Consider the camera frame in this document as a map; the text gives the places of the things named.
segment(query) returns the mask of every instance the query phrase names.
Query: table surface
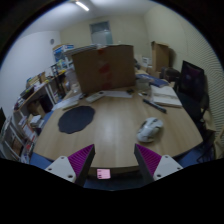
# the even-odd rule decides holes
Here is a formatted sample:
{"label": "table surface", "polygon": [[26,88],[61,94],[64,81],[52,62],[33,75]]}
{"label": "table surface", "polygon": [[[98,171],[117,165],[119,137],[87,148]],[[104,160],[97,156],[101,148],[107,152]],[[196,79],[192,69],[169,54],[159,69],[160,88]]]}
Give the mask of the table surface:
{"label": "table surface", "polygon": [[[135,87],[116,90],[135,89]],[[74,152],[95,144],[96,155],[91,167],[122,168],[137,166],[134,155],[135,144],[145,146],[160,155],[176,156],[190,150],[202,142],[202,137],[184,108],[165,107],[164,114],[142,102],[142,97],[134,92],[132,98],[103,97],[92,104],[85,99],[79,106],[95,109],[93,121],[82,131],[65,134],[59,131],[59,118],[65,113],[54,111],[34,148],[34,152],[56,160],[59,156],[70,156]],[[149,117],[163,121],[163,129],[154,142],[140,143],[136,138],[141,124]]]}

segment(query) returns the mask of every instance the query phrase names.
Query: black round mat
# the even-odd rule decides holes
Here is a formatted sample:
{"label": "black round mat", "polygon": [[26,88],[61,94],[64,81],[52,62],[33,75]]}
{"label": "black round mat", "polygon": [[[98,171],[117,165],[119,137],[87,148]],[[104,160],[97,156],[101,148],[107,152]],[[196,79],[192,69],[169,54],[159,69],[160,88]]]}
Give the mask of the black round mat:
{"label": "black round mat", "polygon": [[92,122],[94,114],[95,110],[89,106],[73,108],[60,117],[59,130],[67,134],[81,131]]}

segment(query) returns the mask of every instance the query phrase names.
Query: fluorescent light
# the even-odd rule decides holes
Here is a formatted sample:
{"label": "fluorescent light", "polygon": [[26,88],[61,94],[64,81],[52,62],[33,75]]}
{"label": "fluorescent light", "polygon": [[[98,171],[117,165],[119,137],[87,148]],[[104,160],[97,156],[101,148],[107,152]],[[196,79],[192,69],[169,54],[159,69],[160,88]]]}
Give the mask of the fluorescent light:
{"label": "fluorescent light", "polygon": [[76,2],[76,4],[79,5],[80,7],[82,7],[83,9],[85,9],[86,11],[89,11],[89,9],[81,2]]}

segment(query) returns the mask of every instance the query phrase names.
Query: box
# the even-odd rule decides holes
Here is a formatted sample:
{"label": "box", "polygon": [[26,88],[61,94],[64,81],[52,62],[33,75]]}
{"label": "box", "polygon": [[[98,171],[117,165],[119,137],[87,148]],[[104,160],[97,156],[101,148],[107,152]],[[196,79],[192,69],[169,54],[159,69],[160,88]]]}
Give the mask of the box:
{"label": "box", "polygon": [[42,72],[39,76],[40,83],[43,83],[46,80],[45,72]]}
{"label": "box", "polygon": [[151,75],[151,76],[154,76],[154,77],[156,77],[156,78],[160,78],[160,74],[161,74],[161,72],[157,72],[157,71],[155,71],[155,70],[153,69],[152,66],[148,66],[146,72],[147,72],[149,75]]}
{"label": "box", "polygon": [[45,116],[45,112],[38,100],[30,102],[27,105],[27,109],[34,116],[41,115],[41,118],[44,118]]}
{"label": "box", "polygon": [[83,93],[135,85],[134,52],[131,45],[113,45],[72,55]]}
{"label": "box", "polygon": [[155,41],[151,45],[152,67],[154,71],[161,72],[162,67],[169,67],[169,46]]}
{"label": "box", "polygon": [[147,67],[148,65],[152,65],[152,59],[147,57],[142,57],[142,65]]}

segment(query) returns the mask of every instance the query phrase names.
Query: ceiling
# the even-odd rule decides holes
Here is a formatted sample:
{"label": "ceiling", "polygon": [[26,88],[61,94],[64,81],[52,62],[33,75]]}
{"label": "ceiling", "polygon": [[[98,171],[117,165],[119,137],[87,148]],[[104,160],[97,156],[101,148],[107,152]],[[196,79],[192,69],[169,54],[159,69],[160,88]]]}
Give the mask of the ceiling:
{"label": "ceiling", "polygon": [[36,32],[61,31],[72,24],[100,16],[143,15],[157,4],[149,0],[80,0],[80,2],[89,8],[88,12],[67,1],[42,15],[19,38]]}

